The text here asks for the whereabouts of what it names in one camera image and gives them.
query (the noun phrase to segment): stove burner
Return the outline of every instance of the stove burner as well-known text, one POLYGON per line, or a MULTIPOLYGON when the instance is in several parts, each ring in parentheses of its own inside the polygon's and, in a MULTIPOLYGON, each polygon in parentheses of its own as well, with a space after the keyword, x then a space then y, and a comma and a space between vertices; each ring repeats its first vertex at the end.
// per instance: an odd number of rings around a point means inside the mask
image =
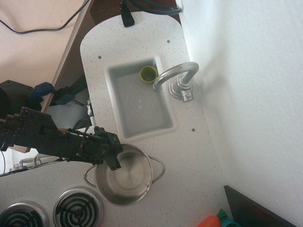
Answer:
POLYGON ((102 218, 103 203, 100 196, 85 187, 66 191, 53 210, 56 227, 98 227, 102 218))
POLYGON ((48 224, 46 211, 32 201, 11 205, 0 215, 1 227, 48 227, 48 224))

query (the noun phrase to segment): white sink basin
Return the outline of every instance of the white sink basin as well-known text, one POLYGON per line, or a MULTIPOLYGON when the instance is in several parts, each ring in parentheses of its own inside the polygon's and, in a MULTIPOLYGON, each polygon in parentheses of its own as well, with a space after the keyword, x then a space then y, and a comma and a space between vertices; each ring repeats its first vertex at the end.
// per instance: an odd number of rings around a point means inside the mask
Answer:
POLYGON ((124 142, 171 132, 176 128, 166 85, 160 92, 144 83, 140 70, 152 65, 162 73, 159 57, 105 68, 105 78, 119 138, 124 142))

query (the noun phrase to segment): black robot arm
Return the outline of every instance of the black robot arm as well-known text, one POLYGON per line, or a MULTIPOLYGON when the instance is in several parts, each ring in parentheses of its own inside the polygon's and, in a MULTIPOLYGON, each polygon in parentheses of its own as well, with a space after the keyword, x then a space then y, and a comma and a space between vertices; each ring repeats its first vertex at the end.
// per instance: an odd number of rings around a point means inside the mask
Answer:
POLYGON ((51 115, 23 107, 20 114, 0 119, 0 146, 19 145, 36 148, 41 154, 63 157, 69 161, 102 164, 111 170, 121 166, 116 158, 122 146, 116 134, 95 127, 95 134, 80 131, 61 131, 51 115))

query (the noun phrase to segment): orange carrot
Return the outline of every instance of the orange carrot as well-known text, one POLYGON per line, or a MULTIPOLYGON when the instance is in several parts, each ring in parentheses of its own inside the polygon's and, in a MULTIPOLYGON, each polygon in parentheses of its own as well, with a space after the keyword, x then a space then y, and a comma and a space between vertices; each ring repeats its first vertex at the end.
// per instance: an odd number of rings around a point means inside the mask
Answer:
POLYGON ((220 227, 221 223, 217 216, 211 215, 208 216, 204 221, 201 222, 198 227, 220 227))

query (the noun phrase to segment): black panel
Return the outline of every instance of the black panel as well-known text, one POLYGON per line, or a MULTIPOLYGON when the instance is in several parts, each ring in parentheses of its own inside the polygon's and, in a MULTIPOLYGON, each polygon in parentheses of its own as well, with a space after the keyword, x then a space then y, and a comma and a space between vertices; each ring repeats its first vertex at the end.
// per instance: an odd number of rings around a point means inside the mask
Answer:
POLYGON ((296 227, 229 186, 224 186, 233 220, 242 227, 296 227))

